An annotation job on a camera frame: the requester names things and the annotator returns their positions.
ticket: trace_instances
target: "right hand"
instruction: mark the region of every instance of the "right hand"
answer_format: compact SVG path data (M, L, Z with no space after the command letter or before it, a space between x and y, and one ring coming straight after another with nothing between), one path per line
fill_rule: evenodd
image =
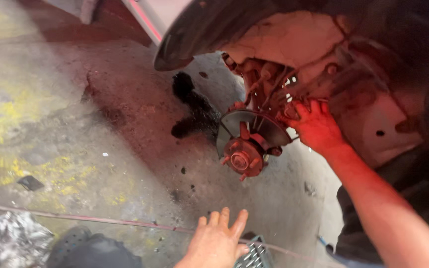
M303 144L325 157L326 154L335 153L335 148L346 143L337 123L330 114L328 104L315 99L311 99L309 102L310 112L298 100L293 100L288 104L295 108L300 120L290 119L281 112L277 114L276 118L294 128Z

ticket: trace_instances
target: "person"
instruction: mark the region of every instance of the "person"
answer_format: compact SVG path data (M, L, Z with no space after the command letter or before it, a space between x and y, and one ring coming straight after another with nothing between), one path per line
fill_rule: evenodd
M310 110L292 101L300 120L278 119L294 128L306 146L325 157L349 193L362 227L388 267L429 267L429 226L395 189L368 167L342 137L328 104L310 100ZM232 268L247 253L238 244L248 213L228 228L229 209L199 219L185 257L176 268Z

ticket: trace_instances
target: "concrete floor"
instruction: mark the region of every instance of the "concrete floor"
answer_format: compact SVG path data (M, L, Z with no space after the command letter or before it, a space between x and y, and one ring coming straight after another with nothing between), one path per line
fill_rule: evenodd
M219 164L206 135L170 135L188 114L172 94L176 72L153 70L156 47L139 26L131 33L115 28L81 25L37 1L0 0L0 204L185 228L224 206L232 217L246 208L247 231L329 260L316 236L335 243L342 219L335 198L340 182L325 160L296 141L271 157L260 176L240 183ZM184 71L221 112L243 95L216 54L196 58ZM84 94L87 75L92 87ZM28 192L15 183L26 174L45 187ZM314 195L306 183L317 189ZM56 238L80 224L38 220ZM84 224L123 241L148 268L172 267L190 241L168 231ZM274 258L277 267L326 266Z

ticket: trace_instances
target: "brake rotor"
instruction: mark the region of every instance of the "brake rotor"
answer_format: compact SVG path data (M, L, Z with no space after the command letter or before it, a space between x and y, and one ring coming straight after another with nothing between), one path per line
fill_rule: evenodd
M221 117L216 147L221 164L242 174L243 181L261 173L264 155L282 152L280 147L291 142L285 127L268 114L239 109Z

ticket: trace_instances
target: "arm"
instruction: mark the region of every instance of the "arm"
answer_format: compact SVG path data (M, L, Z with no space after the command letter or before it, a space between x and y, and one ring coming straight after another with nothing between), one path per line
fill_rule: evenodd
M429 226L395 189L343 141L328 105L311 100L311 112L293 102L299 121L278 115L305 145L325 157L347 190L362 226L389 267L429 267Z

